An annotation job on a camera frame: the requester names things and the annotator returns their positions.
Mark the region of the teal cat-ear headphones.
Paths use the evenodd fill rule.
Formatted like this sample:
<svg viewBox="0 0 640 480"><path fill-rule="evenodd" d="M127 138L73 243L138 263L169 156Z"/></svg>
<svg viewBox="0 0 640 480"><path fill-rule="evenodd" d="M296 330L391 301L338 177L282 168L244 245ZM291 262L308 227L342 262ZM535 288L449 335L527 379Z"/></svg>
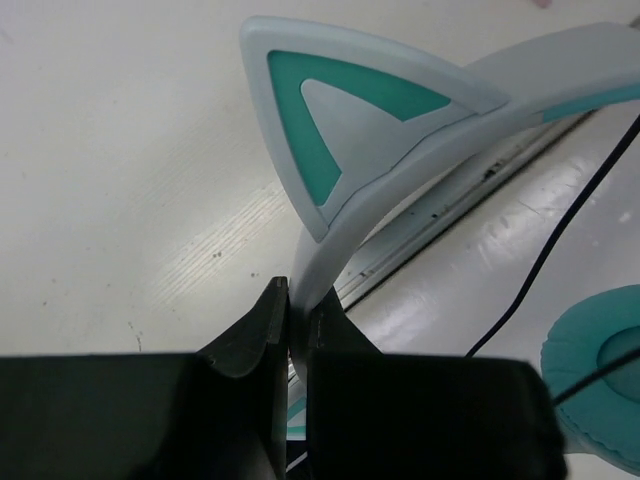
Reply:
<svg viewBox="0 0 640 480"><path fill-rule="evenodd" d="M458 66L358 31L251 17L240 48L262 135L303 228L289 277L288 346L297 381L294 466L310 473L306 437L312 311L359 246L421 187L533 127L639 97L639 32L595 23L543 35ZM627 372L573 389L635 345L639 233L619 220L638 202L624 179L639 145L632 127L573 203L553 200L566 171L530 203L507 206L489 245L460 237L419 291L442 294L391 325L403 345L361 331L381 352L500 358L530 364L551 398L570 453L615 474L639 470L639 405L619 389Z"/></svg>

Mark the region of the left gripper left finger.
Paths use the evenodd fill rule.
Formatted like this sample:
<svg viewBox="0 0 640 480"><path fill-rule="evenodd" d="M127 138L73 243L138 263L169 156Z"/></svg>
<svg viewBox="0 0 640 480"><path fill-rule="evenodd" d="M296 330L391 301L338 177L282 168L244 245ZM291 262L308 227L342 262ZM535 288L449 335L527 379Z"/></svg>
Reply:
<svg viewBox="0 0 640 480"><path fill-rule="evenodd" d="M288 285L194 352L5 356L5 479L281 479Z"/></svg>

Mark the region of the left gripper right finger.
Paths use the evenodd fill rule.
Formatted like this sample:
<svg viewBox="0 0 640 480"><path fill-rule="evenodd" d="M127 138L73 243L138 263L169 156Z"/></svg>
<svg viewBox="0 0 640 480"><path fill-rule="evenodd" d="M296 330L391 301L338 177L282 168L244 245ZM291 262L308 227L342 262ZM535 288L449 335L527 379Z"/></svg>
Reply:
<svg viewBox="0 0 640 480"><path fill-rule="evenodd" d="M312 311L306 437L315 479L563 479L565 440L528 363L387 354L335 293Z"/></svg>

